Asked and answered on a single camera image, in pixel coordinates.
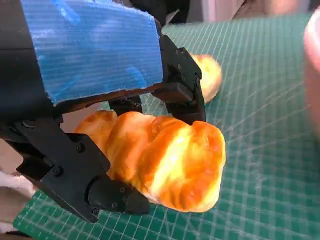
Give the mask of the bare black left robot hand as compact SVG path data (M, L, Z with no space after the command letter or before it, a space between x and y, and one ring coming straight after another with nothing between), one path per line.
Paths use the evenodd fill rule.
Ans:
M107 176L109 160L63 114L109 102L142 111L140 95L165 102L187 124L205 121L202 72L147 12L111 0L0 3L0 137L22 158L17 171L79 218L101 210L144 215L145 196Z

